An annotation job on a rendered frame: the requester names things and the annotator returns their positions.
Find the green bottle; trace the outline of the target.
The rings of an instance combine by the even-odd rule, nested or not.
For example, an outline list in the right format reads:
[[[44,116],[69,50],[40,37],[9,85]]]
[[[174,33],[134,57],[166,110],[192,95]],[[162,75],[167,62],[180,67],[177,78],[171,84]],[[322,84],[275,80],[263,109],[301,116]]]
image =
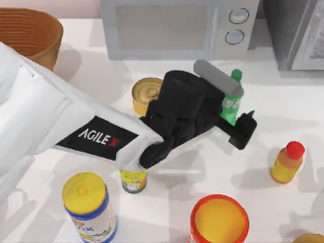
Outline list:
[[[243,72],[240,69],[234,69],[231,73],[231,78],[240,83],[242,80],[242,75]],[[237,114],[243,95],[244,93],[241,93],[236,97],[231,97],[226,94],[222,103],[222,112],[220,113],[220,116],[233,126],[237,120]]]

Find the pale grey rounded box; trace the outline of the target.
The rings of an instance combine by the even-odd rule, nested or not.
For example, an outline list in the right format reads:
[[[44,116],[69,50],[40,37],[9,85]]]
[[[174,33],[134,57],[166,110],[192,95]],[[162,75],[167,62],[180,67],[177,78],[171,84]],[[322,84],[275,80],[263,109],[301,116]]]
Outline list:
[[[244,92],[241,83],[235,81],[206,60],[196,60],[193,70],[198,76],[231,97],[240,96]]]

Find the orange bottle with red cap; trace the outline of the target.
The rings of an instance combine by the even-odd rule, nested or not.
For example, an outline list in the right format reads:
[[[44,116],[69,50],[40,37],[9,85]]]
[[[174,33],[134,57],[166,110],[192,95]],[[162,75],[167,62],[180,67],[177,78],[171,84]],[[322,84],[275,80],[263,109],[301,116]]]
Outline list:
[[[299,170],[302,162],[305,147],[298,141],[290,141],[279,152],[270,174],[273,180],[279,184],[291,182]]]

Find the microwave knob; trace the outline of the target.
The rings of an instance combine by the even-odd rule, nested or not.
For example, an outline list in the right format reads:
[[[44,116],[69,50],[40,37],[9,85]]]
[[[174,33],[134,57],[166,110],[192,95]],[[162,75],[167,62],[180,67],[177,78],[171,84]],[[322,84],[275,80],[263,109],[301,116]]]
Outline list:
[[[229,21],[233,24],[243,24],[249,18],[249,12],[246,8],[231,10],[229,13]]]
[[[244,38],[244,32],[236,29],[234,31],[227,32],[224,39],[229,45],[237,45],[240,44],[244,40]]]

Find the red tub with yellow lid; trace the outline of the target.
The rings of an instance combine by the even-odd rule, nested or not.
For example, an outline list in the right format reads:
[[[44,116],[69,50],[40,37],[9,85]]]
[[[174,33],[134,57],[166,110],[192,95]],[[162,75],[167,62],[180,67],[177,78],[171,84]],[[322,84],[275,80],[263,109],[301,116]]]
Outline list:
[[[248,231],[249,218],[242,205],[226,195],[212,194],[194,205],[187,243],[244,243]]]

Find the gold can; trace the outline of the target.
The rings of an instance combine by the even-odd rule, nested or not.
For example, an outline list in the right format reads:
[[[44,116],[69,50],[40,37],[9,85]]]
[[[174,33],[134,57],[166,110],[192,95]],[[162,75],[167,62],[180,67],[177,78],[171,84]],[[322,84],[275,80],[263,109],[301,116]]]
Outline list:
[[[147,77],[138,80],[132,87],[132,104],[136,117],[143,117],[149,102],[157,99],[163,80],[156,77]]]

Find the yellow and green can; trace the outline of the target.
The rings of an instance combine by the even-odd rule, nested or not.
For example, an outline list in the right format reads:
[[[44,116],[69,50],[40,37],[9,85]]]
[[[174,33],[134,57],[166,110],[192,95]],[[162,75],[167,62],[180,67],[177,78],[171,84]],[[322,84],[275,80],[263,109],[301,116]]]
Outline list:
[[[146,170],[140,172],[130,172],[123,169],[119,170],[121,185],[125,192],[137,194],[143,191],[146,187]]]

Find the tan rounded object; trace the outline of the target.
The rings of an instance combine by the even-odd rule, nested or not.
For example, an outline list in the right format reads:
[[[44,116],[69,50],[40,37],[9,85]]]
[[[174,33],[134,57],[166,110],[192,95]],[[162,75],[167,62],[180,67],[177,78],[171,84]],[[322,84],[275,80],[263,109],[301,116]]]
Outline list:
[[[324,243],[324,235],[318,233],[305,233],[294,239],[292,243]]]

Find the pale microwave oven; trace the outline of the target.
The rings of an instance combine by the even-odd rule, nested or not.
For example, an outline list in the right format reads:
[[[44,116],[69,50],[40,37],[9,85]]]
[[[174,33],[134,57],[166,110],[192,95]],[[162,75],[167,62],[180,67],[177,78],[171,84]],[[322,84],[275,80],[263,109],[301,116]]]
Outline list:
[[[232,60],[246,55],[260,0],[99,0],[112,60]],[[231,10],[246,8],[243,24]],[[244,40],[229,45],[239,29]]]

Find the white canister with yellow lid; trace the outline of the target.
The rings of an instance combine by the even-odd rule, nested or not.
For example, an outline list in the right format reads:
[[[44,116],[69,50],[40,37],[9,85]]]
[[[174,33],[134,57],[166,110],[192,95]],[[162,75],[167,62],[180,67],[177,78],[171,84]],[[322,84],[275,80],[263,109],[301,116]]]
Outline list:
[[[117,232],[117,216],[103,179],[92,172],[69,178],[62,201],[84,243],[111,243]]]

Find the brown ribbed basket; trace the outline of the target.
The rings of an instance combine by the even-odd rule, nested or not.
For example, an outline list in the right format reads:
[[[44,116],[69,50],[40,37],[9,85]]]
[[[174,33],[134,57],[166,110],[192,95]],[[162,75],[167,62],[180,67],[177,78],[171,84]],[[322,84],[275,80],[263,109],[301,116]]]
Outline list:
[[[0,42],[53,70],[63,37],[54,16],[29,8],[0,7]]]

